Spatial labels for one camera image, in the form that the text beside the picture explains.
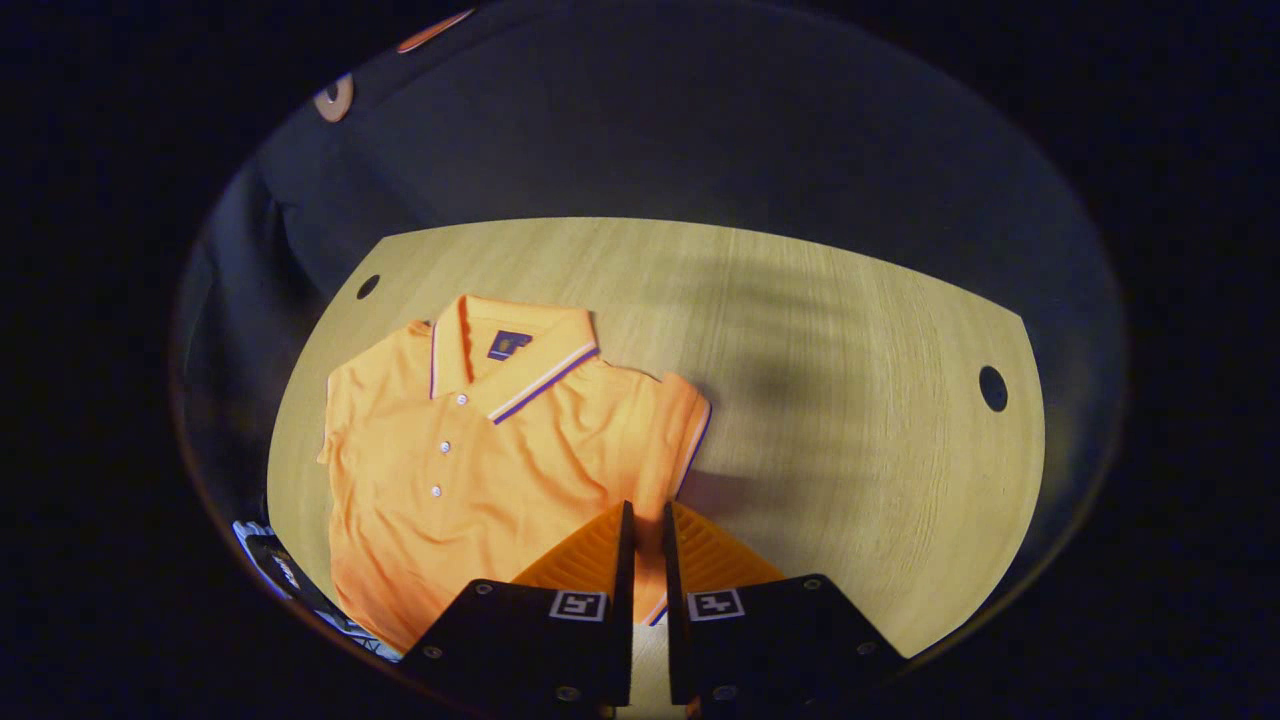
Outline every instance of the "orange polo shirt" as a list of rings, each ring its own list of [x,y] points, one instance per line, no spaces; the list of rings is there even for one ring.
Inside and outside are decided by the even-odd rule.
[[[404,652],[468,582],[515,578],[630,500],[635,619],[657,623],[662,507],[712,409],[675,374],[598,352],[586,310],[465,295],[330,373],[319,461],[351,619]]]

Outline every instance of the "purple stripe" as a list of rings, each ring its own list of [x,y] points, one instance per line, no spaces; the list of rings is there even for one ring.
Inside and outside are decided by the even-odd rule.
[[[521,407],[524,407],[525,405],[527,405],[530,400],[532,400],[532,398],[538,397],[539,395],[541,395],[541,392],[544,389],[547,389],[547,388],[552,387],[553,384],[556,384],[557,382],[559,382],[559,379],[563,378],[564,375],[567,375],[570,370],[572,370],[573,368],[577,368],[579,365],[582,364],[584,360],[586,360],[588,357],[590,357],[590,356],[593,356],[593,355],[595,355],[598,352],[600,352],[600,348],[599,347],[593,347],[585,355],[582,355],[577,360],[573,360],[572,363],[570,363],[568,368],[564,368],[559,373],[556,373],[554,378],[547,380],[545,383],[543,383],[543,386],[540,388],[538,388],[534,392],[529,393],[529,397],[526,397],[526,398],[521,400],[520,402],[517,402],[516,406],[512,407],[511,410],[507,410],[502,415],[498,415],[498,418],[494,419],[493,424],[497,425],[498,423],[500,423],[500,421],[506,420],[507,418],[511,418],[512,415],[515,415],[516,411],[520,410]]]
[[[435,400],[435,328],[431,328],[431,377],[428,380],[426,398]]]
[[[707,424],[703,425],[703,434],[698,436],[698,445],[694,446],[694,454],[689,456],[689,465],[685,468],[685,474],[680,477],[680,487],[676,488],[676,497],[680,497],[680,491],[685,489],[685,479],[689,478],[689,471],[694,469],[694,459],[698,457],[698,451],[703,447],[703,439],[707,437],[707,430],[712,427],[712,411],[716,409],[712,406],[710,401],[707,402]]]

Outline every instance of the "wooden table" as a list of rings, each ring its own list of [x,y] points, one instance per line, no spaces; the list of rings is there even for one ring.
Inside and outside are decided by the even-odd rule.
[[[358,290],[371,275],[376,287]],[[600,356],[696,384],[716,416],[680,500],[787,575],[829,575],[904,656],[963,624],[1036,506],[1044,419],[1018,315],[823,245],[660,220],[548,218],[384,238],[316,324],[271,438],[271,525],[330,598],[325,378],[462,293],[593,311]],[[653,338],[662,338],[654,342]],[[995,368],[993,411],[979,372]],[[636,626],[632,706],[667,697],[666,626]]]

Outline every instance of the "clothing label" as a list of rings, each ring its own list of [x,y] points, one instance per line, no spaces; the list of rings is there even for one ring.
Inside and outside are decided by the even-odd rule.
[[[534,336],[527,336],[525,333],[498,331],[498,337],[493,338],[493,346],[489,347],[489,359],[506,360],[516,352],[517,347],[524,347],[532,340]]]

